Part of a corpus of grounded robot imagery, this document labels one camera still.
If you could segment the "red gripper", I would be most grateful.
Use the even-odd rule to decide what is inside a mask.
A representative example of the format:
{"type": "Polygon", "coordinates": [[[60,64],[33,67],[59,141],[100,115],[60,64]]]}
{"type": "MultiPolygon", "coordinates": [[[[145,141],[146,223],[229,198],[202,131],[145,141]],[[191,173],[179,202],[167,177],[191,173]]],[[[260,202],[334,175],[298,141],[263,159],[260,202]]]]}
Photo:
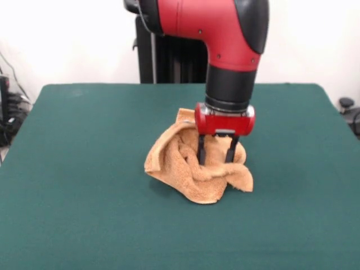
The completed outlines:
{"type": "Polygon", "coordinates": [[[199,102],[195,107],[195,123],[200,134],[197,147],[197,159],[199,164],[205,164],[205,135],[226,134],[234,135],[226,153],[226,163],[234,161],[236,146],[239,136],[247,136],[251,133],[255,124],[255,109],[249,105],[247,109],[239,113],[227,113],[213,110],[206,104],[199,102]]]}

